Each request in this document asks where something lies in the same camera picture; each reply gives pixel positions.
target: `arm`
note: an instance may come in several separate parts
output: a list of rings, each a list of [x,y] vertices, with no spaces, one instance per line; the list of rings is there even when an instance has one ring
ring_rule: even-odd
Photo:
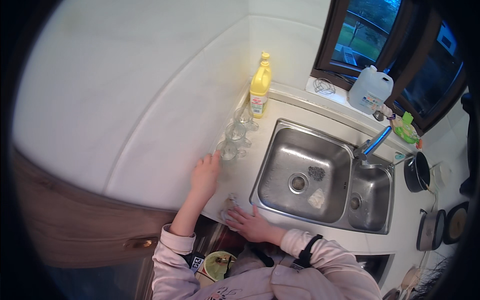
[[[241,208],[228,214],[238,221],[226,221],[252,242],[263,242],[280,246],[295,258],[305,249],[313,236],[298,229],[285,229],[270,225],[253,206],[253,216]],[[321,239],[312,246],[310,264],[318,269],[328,281],[336,286],[347,299],[380,299],[380,289],[370,274],[357,263],[355,256],[342,248],[336,241]]]
[[[181,255],[192,252],[195,242],[193,229],[205,204],[216,190],[220,172],[220,152],[199,159],[192,172],[190,190],[185,203],[172,224],[162,228],[160,243],[153,255],[153,299],[186,299],[200,289],[194,273]]]

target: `hand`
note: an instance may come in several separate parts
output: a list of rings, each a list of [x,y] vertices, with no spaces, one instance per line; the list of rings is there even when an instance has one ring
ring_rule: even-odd
[[[204,200],[205,203],[212,198],[216,190],[216,180],[220,173],[220,150],[213,156],[209,153],[197,161],[197,166],[192,171],[190,183],[191,193]]]
[[[258,213],[258,207],[255,204],[253,205],[253,216],[247,214],[238,206],[235,207],[235,211],[229,210],[228,214],[237,220],[238,223],[226,220],[227,225],[238,229],[241,236],[254,243],[267,241],[280,246],[283,236],[287,232],[283,228],[270,225]]]

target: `sink strainer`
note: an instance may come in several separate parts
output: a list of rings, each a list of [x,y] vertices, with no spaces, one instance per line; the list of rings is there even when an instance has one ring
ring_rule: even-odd
[[[302,173],[293,173],[288,179],[288,187],[295,194],[303,193],[308,187],[307,177]]]
[[[350,200],[350,208],[353,210],[357,210],[360,206],[361,206],[360,195],[353,193],[352,198]]]

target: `white countertop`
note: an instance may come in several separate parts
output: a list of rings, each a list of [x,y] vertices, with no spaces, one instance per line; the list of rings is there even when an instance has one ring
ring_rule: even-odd
[[[255,119],[260,129],[256,132],[247,133],[247,138],[252,142],[252,146],[246,148],[247,155],[239,158],[234,164],[223,165],[218,180],[218,189],[205,206],[202,214],[223,223],[218,212],[221,210],[229,193],[235,193],[239,205],[247,212],[252,212],[252,206],[249,201],[250,194],[276,121],[279,118],[315,128],[350,144],[359,145],[366,139],[371,138],[355,128],[334,120],[331,112],[328,112],[330,117],[328,118],[318,113],[321,113],[321,111],[321,107],[317,108],[317,113],[315,113],[270,99],[263,118]],[[377,149],[375,154],[388,161],[393,161],[395,151],[399,149],[391,148],[386,144],[392,145],[393,143],[384,143]],[[385,272],[388,272],[388,274],[380,282],[382,294],[385,294],[390,289],[397,288],[400,285],[404,275],[411,267],[419,266],[423,257],[423,252],[416,249],[421,217],[420,209],[430,211],[434,202],[433,195],[428,191],[411,193],[408,190],[403,176],[403,163],[396,166],[394,180],[394,207],[390,231],[387,235],[331,228],[296,220],[263,209],[260,209],[260,213],[269,222],[285,229],[298,228],[309,231],[312,234],[322,234],[328,240],[336,240],[354,254],[394,254],[393,260],[389,261],[389,264],[391,263],[390,267],[387,265],[385,269]]]

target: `person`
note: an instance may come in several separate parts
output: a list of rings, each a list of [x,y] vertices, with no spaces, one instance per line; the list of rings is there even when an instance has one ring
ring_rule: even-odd
[[[220,153],[199,159],[191,175],[191,190],[171,224],[163,226],[155,253],[153,299],[380,299],[378,285],[355,260],[355,256],[334,240],[315,239],[298,229],[285,230],[268,223],[253,206],[253,215],[241,208],[228,213],[237,222],[227,224],[249,242],[268,242],[280,247],[283,258],[274,256],[267,267],[246,247],[229,270],[229,277],[200,289],[183,255],[192,252],[195,223],[216,191]],[[311,267],[289,265],[309,242]]]

